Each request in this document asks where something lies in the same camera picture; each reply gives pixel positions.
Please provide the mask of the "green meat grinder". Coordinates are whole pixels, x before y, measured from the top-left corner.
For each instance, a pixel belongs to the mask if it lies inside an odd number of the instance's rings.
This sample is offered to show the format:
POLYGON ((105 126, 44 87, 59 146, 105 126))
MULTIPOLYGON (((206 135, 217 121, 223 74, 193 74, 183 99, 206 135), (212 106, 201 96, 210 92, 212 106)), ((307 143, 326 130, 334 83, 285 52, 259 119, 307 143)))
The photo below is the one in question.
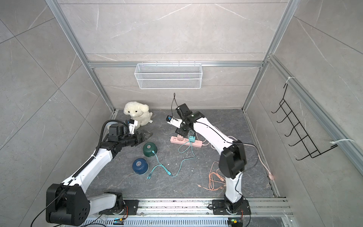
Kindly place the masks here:
POLYGON ((153 142, 147 142, 143 146, 143 154, 148 158, 155 156, 157 154, 157 152, 158 152, 158 148, 157 148, 156 144, 153 142))

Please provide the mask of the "pink charger plug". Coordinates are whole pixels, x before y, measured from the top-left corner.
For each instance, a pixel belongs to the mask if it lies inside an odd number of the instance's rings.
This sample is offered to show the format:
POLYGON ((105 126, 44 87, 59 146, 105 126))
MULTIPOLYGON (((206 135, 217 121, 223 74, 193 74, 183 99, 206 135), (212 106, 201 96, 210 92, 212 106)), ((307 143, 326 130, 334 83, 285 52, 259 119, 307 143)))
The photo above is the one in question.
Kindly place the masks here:
POLYGON ((178 141, 184 141, 184 137, 180 136, 180 135, 177 135, 177 140, 178 141))

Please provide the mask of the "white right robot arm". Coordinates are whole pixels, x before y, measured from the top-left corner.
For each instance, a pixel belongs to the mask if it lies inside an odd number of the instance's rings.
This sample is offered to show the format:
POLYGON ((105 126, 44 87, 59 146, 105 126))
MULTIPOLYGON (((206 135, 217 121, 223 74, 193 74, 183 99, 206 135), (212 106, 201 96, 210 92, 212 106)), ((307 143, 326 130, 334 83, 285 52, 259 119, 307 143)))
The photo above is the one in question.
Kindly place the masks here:
POLYGON ((226 179, 226 192, 224 195, 224 208, 230 214, 237 214, 243 205, 247 203, 240 192, 242 176, 247 165, 245 146, 256 148, 255 145, 234 141, 215 126, 199 111, 192 112, 186 104, 176 108, 180 118, 168 116, 170 125, 176 127, 176 133, 186 137, 189 131, 194 131, 203 136, 218 152, 219 169, 226 179))

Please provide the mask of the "pink power strip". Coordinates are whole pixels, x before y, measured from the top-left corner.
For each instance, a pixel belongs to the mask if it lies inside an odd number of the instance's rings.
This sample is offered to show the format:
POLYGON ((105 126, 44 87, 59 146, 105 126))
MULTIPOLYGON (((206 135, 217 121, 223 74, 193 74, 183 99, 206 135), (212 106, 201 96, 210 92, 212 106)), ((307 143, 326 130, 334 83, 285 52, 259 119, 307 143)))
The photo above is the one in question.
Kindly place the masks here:
MULTIPOLYGON (((186 145, 188 142, 189 142, 189 139, 187 138, 184 138, 184 141, 178 141, 177 140, 177 136, 172 136, 171 139, 170 139, 170 142, 172 144, 178 144, 178 145, 186 145)), ((197 148, 201 148, 203 146, 207 146, 209 145, 208 144, 204 144, 203 143, 204 141, 201 141, 201 140, 196 140, 194 143, 192 143, 193 146, 196 146, 197 148)), ((259 157, 259 161, 261 162, 261 164, 263 165, 263 167, 267 170, 268 172, 268 177, 270 178, 270 180, 274 180, 274 176, 272 175, 271 171, 267 168, 267 166, 263 163, 262 159, 261 159, 261 156, 258 154, 258 157, 259 157)))

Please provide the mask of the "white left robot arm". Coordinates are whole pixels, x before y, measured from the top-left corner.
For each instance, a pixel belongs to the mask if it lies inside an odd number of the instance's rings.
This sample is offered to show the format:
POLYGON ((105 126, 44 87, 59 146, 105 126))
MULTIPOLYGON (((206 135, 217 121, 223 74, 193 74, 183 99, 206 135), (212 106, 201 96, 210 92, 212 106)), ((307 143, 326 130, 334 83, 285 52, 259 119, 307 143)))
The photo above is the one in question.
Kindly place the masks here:
POLYGON ((99 172, 124 147, 137 146, 153 135, 143 129, 131 130, 134 123, 133 120, 104 122, 90 158, 62 183, 54 183, 47 189, 46 207, 42 210, 47 223, 80 226, 90 215, 122 213, 126 210, 122 193, 106 192, 89 198, 86 192, 99 172))

